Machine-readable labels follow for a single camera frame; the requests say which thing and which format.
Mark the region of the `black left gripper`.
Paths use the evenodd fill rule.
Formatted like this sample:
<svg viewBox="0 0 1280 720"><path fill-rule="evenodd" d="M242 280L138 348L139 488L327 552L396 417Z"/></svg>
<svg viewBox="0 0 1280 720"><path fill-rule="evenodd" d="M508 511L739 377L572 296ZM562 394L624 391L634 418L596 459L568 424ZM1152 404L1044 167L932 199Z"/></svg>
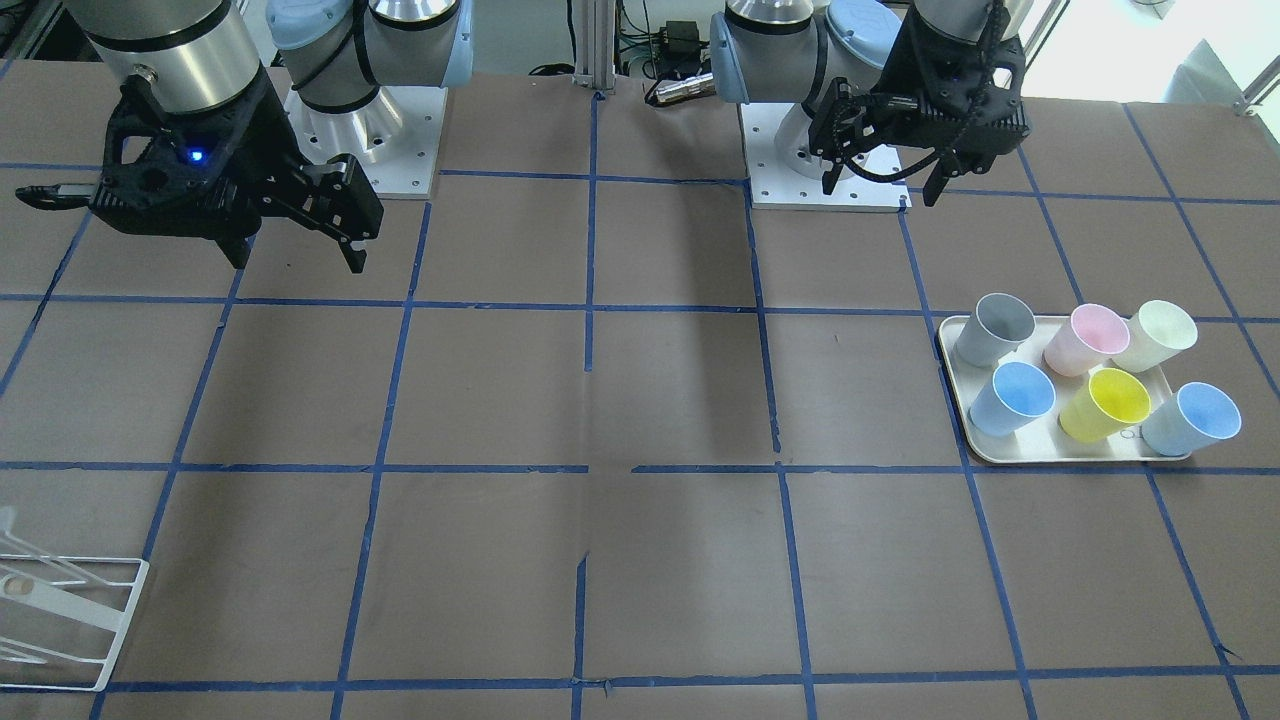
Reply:
<svg viewBox="0 0 1280 720"><path fill-rule="evenodd" d="M956 152L1011 152L1030 135L1021 101L1025 55L1010 5L915 5L902 20L873 94L855 95L833 78L809 128L810 154L831 168L820 177L831 196L844 169L881 182L856 156L883 143ZM887 99L879 105L881 96ZM933 208L956 176L955 151L936 159L923 186Z"/></svg>

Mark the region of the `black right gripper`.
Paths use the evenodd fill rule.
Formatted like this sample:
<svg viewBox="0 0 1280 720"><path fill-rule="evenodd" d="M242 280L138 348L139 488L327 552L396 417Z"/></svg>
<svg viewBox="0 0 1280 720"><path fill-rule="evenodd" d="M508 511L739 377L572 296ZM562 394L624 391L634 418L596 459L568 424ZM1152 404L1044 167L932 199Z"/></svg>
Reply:
<svg viewBox="0 0 1280 720"><path fill-rule="evenodd" d="M233 99L195 113L164 110L156 85L138 73L120 91L99 184L29 184L15 190L20 202L90 206L127 234L232 243L264 217L284 217L334 240L349 272L364 272L384 206L355 155L307 163L264 68Z"/></svg>

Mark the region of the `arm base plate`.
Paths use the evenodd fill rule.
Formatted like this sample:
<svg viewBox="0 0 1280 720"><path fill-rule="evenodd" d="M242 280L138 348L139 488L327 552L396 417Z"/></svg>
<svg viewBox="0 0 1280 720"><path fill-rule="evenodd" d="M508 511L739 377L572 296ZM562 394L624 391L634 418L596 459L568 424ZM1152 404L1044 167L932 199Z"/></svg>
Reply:
<svg viewBox="0 0 1280 720"><path fill-rule="evenodd" d="M896 213L911 206L909 190L874 183L844 170L831 193L820 178L831 164L812 154L810 118L797 104L739 106L749 182L755 208L795 211Z"/></svg>
<svg viewBox="0 0 1280 720"><path fill-rule="evenodd" d="M380 199L426 200L433 191L448 97L448 88L383 87L364 108L326 114L306 106L291 91L284 109L310 161L351 154Z"/></svg>

